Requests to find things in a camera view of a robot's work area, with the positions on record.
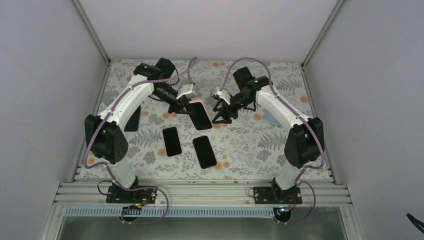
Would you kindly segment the light blue phone case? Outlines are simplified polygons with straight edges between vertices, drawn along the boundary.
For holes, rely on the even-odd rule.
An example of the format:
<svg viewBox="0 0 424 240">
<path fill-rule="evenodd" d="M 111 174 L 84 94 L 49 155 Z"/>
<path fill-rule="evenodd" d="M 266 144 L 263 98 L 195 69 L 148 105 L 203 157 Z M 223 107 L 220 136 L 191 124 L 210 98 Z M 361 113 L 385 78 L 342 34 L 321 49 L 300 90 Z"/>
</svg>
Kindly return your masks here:
<svg viewBox="0 0 424 240">
<path fill-rule="evenodd" d="M 268 110 L 266 111 L 263 120 L 274 126 L 279 125 L 279 121 Z"/>
</svg>

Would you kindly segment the blue smartphone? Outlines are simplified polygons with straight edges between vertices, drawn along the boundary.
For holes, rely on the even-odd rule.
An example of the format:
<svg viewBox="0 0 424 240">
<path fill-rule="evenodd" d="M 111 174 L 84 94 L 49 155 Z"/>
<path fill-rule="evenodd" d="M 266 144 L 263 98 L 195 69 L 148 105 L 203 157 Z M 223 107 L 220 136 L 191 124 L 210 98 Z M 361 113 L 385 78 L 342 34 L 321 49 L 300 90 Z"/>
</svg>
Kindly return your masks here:
<svg viewBox="0 0 424 240">
<path fill-rule="evenodd" d="M 139 129 L 140 122 L 140 114 L 141 114 L 141 106 L 139 105 L 131 117 L 128 119 L 124 132 L 137 132 Z"/>
</svg>

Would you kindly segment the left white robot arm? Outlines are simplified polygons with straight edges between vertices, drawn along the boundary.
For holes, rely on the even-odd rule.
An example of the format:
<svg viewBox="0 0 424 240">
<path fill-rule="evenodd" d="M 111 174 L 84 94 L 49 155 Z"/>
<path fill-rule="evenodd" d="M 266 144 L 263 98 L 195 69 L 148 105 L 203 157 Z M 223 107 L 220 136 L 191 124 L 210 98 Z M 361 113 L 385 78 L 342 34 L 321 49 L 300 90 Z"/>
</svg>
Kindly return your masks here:
<svg viewBox="0 0 424 240">
<path fill-rule="evenodd" d="M 174 89 L 169 82 L 190 75 L 198 61 L 193 57 L 187 69 L 177 71 L 171 60 L 160 58 L 155 65 L 141 63 L 133 71 L 126 88 L 101 113 L 89 114 L 84 120 L 86 151 L 83 165 L 92 169 L 104 165 L 112 183 L 120 188 L 119 196 L 131 203 L 139 197 L 138 178 L 131 170 L 125 156 L 129 144 L 124 129 L 130 119 L 140 113 L 141 104 L 151 95 L 168 104 L 168 113 L 196 115 L 190 105 L 194 84 Z"/>
</svg>

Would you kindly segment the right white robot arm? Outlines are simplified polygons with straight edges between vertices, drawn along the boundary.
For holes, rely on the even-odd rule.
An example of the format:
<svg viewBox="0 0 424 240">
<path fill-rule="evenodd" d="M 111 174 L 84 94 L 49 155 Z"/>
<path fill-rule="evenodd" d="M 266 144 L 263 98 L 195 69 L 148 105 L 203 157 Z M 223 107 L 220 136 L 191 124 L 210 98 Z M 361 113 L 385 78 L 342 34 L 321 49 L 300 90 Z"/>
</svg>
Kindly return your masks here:
<svg viewBox="0 0 424 240">
<path fill-rule="evenodd" d="M 222 87 L 217 87 L 214 98 L 217 99 L 213 111 L 213 124 L 231 124 L 238 118 L 241 109 L 248 109 L 250 104 L 264 107 L 278 121 L 288 128 L 284 156 L 287 163 L 280 173 L 272 179 L 270 195 L 274 202 L 284 203 L 298 186 L 298 180 L 310 163 L 324 154 L 324 125 L 318 118 L 309 118 L 292 104 L 287 102 L 273 88 L 266 76 L 253 77 L 247 67 L 238 69 L 233 74 L 239 93 L 229 94 Z"/>
</svg>

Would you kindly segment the phone in peach case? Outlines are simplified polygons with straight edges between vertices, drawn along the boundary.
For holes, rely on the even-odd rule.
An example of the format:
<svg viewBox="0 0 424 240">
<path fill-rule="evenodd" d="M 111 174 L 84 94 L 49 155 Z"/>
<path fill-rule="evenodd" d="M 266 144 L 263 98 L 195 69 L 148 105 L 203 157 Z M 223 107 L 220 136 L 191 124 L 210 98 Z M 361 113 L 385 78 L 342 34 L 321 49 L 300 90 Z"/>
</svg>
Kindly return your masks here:
<svg viewBox="0 0 424 240">
<path fill-rule="evenodd" d="M 175 126 L 164 128 L 162 130 L 163 142 L 166 155 L 174 157 L 182 154 L 182 147 L 179 138 L 178 130 Z"/>
</svg>

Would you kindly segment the black phone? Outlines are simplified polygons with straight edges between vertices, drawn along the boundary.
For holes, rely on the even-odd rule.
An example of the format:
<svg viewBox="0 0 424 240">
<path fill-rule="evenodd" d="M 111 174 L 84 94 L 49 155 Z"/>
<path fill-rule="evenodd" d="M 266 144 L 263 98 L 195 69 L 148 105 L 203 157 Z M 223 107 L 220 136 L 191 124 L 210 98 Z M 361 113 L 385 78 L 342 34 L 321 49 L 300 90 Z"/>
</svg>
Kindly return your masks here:
<svg viewBox="0 0 424 240">
<path fill-rule="evenodd" d="M 214 167 L 217 164 L 212 145 L 207 136 L 203 135 L 194 138 L 192 143 L 199 165 L 202 169 L 208 169 Z"/>
</svg>

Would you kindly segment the floral patterned mat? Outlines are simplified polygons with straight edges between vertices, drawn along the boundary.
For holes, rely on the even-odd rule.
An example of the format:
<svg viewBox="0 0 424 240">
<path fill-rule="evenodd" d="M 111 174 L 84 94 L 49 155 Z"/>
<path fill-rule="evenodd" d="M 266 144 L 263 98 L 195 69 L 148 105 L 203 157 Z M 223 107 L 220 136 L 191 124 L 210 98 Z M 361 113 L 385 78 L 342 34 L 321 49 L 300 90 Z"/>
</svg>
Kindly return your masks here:
<svg viewBox="0 0 424 240">
<path fill-rule="evenodd" d="M 255 77 L 271 76 L 274 88 L 295 108 L 312 116 L 301 65 L 295 62 L 199 60 L 191 70 L 197 86 L 197 99 L 213 118 L 216 100 L 212 94 L 221 85 L 231 94 L 239 89 L 228 68 L 248 67 Z M 241 109 L 231 124 L 215 124 L 211 129 L 196 130 L 187 115 L 168 113 L 168 105 L 147 98 L 141 104 L 137 132 L 126 133 L 129 149 L 126 154 L 130 168 L 140 179 L 152 180 L 271 180 L 286 163 L 284 147 L 288 128 L 264 121 L 266 109 Z M 168 157 L 162 130 L 176 127 L 182 154 Z M 207 136 L 217 164 L 200 167 L 193 139 Z"/>
</svg>

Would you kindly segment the black object at corner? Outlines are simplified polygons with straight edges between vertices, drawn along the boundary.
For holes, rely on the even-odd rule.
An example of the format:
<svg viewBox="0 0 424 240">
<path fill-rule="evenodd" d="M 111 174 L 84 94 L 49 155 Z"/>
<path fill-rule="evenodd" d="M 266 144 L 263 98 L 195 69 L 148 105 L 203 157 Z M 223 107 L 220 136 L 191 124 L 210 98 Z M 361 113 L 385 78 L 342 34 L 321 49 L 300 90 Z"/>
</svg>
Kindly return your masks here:
<svg viewBox="0 0 424 240">
<path fill-rule="evenodd" d="M 424 223 L 419 219 L 415 218 L 412 214 L 407 213 L 406 217 L 408 220 L 421 232 L 424 233 Z"/>
</svg>

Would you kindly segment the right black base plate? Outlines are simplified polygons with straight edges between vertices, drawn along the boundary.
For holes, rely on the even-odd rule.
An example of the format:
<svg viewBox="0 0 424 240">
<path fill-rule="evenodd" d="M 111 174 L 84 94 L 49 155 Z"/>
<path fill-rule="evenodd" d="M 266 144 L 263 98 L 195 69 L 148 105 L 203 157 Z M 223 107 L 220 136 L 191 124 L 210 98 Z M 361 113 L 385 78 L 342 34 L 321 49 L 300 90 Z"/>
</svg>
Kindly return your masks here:
<svg viewBox="0 0 424 240">
<path fill-rule="evenodd" d="M 254 202 L 257 205 L 297 205 L 303 203 L 300 188 L 297 186 L 293 186 L 287 190 L 268 186 L 256 186 L 252 190 Z"/>
</svg>

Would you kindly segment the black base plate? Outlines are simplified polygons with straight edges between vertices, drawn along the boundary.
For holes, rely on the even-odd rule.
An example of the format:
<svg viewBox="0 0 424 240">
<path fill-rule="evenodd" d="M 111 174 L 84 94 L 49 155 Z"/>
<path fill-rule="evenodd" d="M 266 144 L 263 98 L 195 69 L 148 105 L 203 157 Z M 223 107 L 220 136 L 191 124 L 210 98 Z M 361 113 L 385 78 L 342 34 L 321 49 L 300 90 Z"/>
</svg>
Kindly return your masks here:
<svg viewBox="0 0 424 240">
<path fill-rule="evenodd" d="M 108 189 L 105 201 L 108 204 L 154 204 L 156 196 L 156 189 L 142 188 L 137 191 L 125 191 L 117 185 L 112 185 Z"/>
<path fill-rule="evenodd" d="M 256 186 L 252 190 L 254 202 L 257 205 L 297 205 L 303 203 L 300 188 L 297 186 L 293 186 L 287 190 L 268 186 Z"/>
</svg>

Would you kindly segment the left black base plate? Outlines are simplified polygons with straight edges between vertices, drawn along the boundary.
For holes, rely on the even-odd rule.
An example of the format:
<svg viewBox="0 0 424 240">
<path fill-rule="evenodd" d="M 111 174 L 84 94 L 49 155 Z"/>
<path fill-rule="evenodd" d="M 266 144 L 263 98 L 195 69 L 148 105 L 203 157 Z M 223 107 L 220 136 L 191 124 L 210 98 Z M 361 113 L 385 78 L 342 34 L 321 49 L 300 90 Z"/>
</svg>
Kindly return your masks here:
<svg viewBox="0 0 424 240">
<path fill-rule="evenodd" d="M 105 201 L 108 204 L 154 204 L 156 196 L 156 189 L 142 188 L 137 191 L 125 191 L 117 185 L 112 185 L 108 189 Z"/>
</svg>

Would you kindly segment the aluminium rail frame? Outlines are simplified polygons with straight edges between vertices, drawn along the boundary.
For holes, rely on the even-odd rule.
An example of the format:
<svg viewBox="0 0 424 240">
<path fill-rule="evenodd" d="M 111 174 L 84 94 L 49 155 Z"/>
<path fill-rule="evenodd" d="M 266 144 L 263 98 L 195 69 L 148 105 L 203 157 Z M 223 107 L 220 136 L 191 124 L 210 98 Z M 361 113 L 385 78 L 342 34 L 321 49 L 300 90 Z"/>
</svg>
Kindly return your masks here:
<svg viewBox="0 0 424 240">
<path fill-rule="evenodd" d="M 312 188 L 303 183 L 300 192 L 303 203 L 309 207 L 316 200 L 318 207 L 340 207 L 352 205 L 352 199 L 346 185 L 334 185 L 331 182 L 311 181 Z M 253 186 L 265 186 L 265 182 L 174 182 L 157 181 L 155 186 L 164 191 L 157 194 L 155 205 L 165 206 L 166 199 L 171 207 L 250 207 L 255 204 Z M 54 205 L 77 206 L 106 205 L 105 193 L 110 183 L 94 181 L 76 181 L 61 183 L 54 197 Z"/>
</svg>

